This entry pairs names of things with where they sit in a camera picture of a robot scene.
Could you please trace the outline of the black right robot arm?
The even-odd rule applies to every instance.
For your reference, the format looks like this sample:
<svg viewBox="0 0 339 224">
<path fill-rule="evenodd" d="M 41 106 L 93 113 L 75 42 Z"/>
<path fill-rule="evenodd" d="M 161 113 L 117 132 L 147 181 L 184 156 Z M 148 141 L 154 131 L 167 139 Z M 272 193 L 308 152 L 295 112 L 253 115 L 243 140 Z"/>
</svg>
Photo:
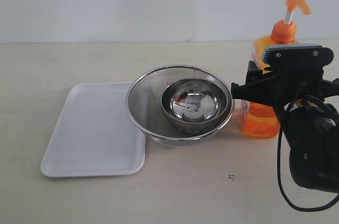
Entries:
<svg viewBox="0 0 339 224">
<path fill-rule="evenodd" d="M 248 63 L 246 83 L 231 84 L 234 99 L 273 109 L 290 147 L 293 181 L 307 189 L 338 192 L 338 111 L 325 103 L 338 83 L 323 79 L 323 69 L 272 69 L 263 73 Z"/>
</svg>

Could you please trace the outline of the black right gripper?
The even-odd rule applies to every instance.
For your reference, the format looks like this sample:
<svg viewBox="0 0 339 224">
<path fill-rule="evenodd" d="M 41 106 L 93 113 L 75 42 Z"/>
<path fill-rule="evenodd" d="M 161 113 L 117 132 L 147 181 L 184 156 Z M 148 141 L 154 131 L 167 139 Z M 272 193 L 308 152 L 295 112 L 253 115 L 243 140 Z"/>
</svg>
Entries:
<svg viewBox="0 0 339 224">
<path fill-rule="evenodd" d="M 288 106 L 305 95 L 328 98 L 339 96 L 339 78 L 323 79 L 324 69 L 264 71 L 248 62 L 246 83 L 231 83 L 233 99 L 246 100 L 273 108 L 277 118 L 285 118 Z"/>
</svg>

